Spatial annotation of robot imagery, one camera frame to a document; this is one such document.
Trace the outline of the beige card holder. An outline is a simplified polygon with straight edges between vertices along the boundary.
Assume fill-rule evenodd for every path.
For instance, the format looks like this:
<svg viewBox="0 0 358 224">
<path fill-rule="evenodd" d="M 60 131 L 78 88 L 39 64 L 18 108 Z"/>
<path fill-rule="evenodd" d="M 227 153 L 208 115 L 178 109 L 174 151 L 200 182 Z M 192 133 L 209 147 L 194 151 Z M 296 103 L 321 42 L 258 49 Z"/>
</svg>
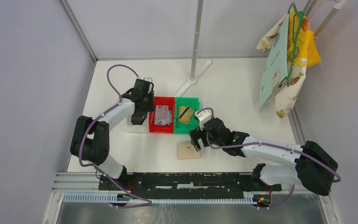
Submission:
<svg viewBox="0 0 358 224">
<path fill-rule="evenodd" d="M 200 159 L 200 151 L 196 151 L 195 147 L 190 142 L 181 142 L 177 145 L 178 160 L 192 160 Z"/>
</svg>

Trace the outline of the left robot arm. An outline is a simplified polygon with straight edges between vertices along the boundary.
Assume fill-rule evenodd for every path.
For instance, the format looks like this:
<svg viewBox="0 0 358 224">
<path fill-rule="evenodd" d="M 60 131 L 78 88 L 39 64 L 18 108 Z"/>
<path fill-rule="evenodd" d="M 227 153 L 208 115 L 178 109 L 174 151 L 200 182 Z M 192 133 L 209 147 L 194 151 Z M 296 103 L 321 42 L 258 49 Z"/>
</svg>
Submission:
<svg viewBox="0 0 358 224">
<path fill-rule="evenodd" d="M 151 78 L 136 79 L 134 87 L 122 94 L 106 111 L 94 117 L 80 116 L 75 125 L 70 153 L 80 164 L 94 166 L 110 176 L 110 184 L 123 190 L 128 184 L 124 165 L 110 154 L 110 131 L 132 115 L 154 111 L 154 84 Z"/>
</svg>

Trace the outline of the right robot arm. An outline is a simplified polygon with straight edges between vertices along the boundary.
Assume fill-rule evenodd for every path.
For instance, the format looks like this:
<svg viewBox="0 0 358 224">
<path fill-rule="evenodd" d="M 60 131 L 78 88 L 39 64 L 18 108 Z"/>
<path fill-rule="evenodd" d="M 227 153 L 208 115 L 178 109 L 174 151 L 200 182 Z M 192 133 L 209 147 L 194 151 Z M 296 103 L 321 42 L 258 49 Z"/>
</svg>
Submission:
<svg viewBox="0 0 358 224">
<path fill-rule="evenodd" d="M 275 184 L 302 185 L 308 191 L 328 196 L 334 183 L 342 180 L 338 163 L 316 142 L 290 145 L 231 131 L 219 118 L 212 118 L 189 132 L 197 151 L 202 147 L 221 149 L 231 156 L 259 158 L 273 165 L 258 164 L 250 178 L 255 190 Z"/>
</svg>

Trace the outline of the black cards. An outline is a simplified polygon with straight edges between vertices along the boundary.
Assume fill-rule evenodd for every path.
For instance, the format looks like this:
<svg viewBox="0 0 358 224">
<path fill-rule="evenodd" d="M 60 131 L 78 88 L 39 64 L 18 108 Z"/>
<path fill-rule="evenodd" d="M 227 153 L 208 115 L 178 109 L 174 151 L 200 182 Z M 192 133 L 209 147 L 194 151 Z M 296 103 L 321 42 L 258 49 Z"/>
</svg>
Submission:
<svg viewBox="0 0 358 224">
<path fill-rule="evenodd" d="M 135 112 L 131 116 L 132 125 L 143 125 L 144 121 L 147 119 L 148 112 Z"/>
</svg>

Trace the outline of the silver cards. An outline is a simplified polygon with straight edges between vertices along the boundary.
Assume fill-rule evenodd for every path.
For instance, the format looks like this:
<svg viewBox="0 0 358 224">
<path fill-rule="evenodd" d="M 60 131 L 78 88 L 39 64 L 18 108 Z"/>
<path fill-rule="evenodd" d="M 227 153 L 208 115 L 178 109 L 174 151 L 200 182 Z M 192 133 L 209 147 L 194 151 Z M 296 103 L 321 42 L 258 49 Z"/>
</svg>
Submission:
<svg viewBox="0 0 358 224">
<path fill-rule="evenodd" d="M 172 113 L 167 105 L 156 105 L 154 113 L 154 125 L 166 126 L 172 122 Z"/>
</svg>

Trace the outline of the gold cards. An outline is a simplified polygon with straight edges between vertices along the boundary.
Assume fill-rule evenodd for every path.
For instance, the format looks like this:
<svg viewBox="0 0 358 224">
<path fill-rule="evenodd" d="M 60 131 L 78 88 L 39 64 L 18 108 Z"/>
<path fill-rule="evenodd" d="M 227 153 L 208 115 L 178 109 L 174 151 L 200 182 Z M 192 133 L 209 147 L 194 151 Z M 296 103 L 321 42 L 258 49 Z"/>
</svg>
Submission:
<svg viewBox="0 0 358 224">
<path fill-rule="evenodd" d="M 195 110 L 189 106 L 179 106 L 178 112 L 179 112 L 177 115 L 178 122 L 182 124 L 189 124 Z"/>
</svg>

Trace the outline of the clear plastic bin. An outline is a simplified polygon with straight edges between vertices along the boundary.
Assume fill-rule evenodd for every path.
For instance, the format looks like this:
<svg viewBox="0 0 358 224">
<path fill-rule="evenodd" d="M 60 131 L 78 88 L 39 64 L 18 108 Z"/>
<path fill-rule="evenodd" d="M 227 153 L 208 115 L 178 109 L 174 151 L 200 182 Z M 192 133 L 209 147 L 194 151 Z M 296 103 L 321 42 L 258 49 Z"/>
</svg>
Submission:
<svg viewBox="0 0 358 224">
<path fill-rule="evenodd" d="M 135 112 L 126 119 L 127 132 L 149 133 L 149 112 Z"/>
</svg>

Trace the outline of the red plastic bin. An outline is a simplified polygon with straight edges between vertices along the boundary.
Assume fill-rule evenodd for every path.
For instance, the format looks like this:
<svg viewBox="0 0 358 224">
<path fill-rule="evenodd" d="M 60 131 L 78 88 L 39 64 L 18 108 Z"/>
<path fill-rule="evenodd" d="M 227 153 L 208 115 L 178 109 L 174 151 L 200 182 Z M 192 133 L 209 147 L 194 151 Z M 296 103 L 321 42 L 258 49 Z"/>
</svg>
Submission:
<svg viewBox="0 0 358 224">
<path fill-rule="evenodd" d="M 174 97 L 154 97 L 154 111 L 149 115 L 150 133 L 174 133 Z"/>
</svg>

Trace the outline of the green plastic bin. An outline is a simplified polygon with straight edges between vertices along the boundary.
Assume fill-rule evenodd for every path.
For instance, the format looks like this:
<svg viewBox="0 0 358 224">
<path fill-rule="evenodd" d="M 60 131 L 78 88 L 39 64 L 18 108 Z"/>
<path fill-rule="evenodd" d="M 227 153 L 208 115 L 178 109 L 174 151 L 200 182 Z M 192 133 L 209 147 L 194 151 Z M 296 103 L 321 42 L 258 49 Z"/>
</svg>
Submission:
<svg viewBox="0 0 358 224">
<path fill-rule="evenodd" d="M 176 97 L 174 115 L 174 133 L 188 134 L 199 126 L 194 118 L 195 112 L 200 108 L 199 98 Z"/>
</svg>

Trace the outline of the white pole stand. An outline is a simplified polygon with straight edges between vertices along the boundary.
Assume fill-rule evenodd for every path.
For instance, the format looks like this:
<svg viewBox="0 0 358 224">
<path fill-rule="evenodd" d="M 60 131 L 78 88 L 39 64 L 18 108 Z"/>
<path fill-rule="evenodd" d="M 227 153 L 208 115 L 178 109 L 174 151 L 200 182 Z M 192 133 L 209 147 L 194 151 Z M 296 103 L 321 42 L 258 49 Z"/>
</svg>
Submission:
<svg viewBox="0 0 358 224">
<path fill-rule="evenodd" d="M 197 67 L 203 5 L 204 1 L 198 0 L 190 75 L 187 77 L 186 83 L 173 95 L 174 97 L 182 97 L 191 87 L 195 86 L 202 74 L 212 64 L 210 59 L 206 59 L 201 66 Z"/>
</svg>

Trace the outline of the hanging patterned cloth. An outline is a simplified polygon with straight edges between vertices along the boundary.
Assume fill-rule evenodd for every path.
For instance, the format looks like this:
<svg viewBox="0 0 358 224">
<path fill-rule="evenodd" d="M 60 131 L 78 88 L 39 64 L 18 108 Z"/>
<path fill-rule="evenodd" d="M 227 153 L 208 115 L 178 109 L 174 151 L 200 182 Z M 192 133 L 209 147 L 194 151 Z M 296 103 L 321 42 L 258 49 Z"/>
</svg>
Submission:
<svg viewBox="0 0 358 224">
<path fill-rule="evenodd" d="M 288 15 L 283 16 L 259 41 L 257 49 L 268 53 L 259 92 L 259 107 L 273 102 L 276 115 L 284 118 L 294 108 L 306 75 L 287 87 Z"/>
</svg>

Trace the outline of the yellow hanging garment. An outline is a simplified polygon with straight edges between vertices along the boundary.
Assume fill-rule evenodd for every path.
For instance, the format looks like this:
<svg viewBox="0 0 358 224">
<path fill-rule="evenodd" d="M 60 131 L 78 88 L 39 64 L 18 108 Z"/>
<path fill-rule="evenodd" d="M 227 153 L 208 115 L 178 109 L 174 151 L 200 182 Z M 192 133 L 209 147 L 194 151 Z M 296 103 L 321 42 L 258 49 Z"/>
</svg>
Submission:
<svg viewBox="0 0 358 224">
<path fill-rule="evenodd" d="M 296 31 L 299 25 L 299 18 L 295 16 L 295 12 L 292 11 L 289 14 L 288 25 L 288 49 L 287 49 L 287 62 L 288 66 L 292 62 L 292 51 L 294 49 L 293 36 L 296 35 Z M 303 17 L 303 22 L 296 40 L 296 49 L 294 53 L 294 67 L 304 67 L 305 63 L 299 63 L 299 60 L 307 59 L 307 67 L 311 67 L 321 62 L 320 55 L 317 51 L 314 33 L 311 31 L 309 21 L 306 16 Z"/>
</svg>

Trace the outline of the green clothes hanger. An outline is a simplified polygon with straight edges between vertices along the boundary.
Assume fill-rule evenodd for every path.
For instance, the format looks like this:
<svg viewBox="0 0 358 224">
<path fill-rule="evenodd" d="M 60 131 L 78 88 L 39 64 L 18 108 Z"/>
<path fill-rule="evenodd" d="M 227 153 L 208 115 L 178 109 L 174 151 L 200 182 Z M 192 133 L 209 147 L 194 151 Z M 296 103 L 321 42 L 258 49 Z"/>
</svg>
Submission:
<svg viewBox="0 0 358 224">
<path fill-rule="evenodd" d="M 306 44 L 307 17 L 303 11 L 297 9 L 296 3 L 293 2 L 288 9 L 288 18 L 287 87 L 295 85 L 301 77 L 305 76 L 308 63 Z"/>
</svg>

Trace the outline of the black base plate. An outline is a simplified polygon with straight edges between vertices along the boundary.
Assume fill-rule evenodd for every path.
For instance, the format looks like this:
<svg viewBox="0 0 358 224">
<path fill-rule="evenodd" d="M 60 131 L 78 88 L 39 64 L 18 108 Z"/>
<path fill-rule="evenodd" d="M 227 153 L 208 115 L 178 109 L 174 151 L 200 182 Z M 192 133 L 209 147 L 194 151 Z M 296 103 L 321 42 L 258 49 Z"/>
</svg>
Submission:
<svg viewBox="0 0 358 224">
<path fill-rule="evenodd" d="M 242 199 L 248 192 L 281 191 L 251 173 L 127 173 L 118 184 L 145 199 Z"/>
</svg>

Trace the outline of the white hanger rail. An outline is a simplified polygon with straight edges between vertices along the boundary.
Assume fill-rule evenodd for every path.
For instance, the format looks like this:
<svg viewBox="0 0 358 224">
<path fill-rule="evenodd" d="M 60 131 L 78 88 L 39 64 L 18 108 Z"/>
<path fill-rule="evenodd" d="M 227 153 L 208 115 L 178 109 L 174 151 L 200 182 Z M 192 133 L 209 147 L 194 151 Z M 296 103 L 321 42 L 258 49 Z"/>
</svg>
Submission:
<svg viewBox="0 0 358 224">
<path fill-rule="evenodd" d="M 337 12 L 344 6 L 347 0 L 335 0 L 335 4 L 332 9 L 326 15 L 325 19 L 321 22 L 317 30 L 314 32 L 314 38 L 318 38 L 323 30 L 327 27 L 327 25 L 331 22 L 333 17 L 337 14 Z"/>
</svg>

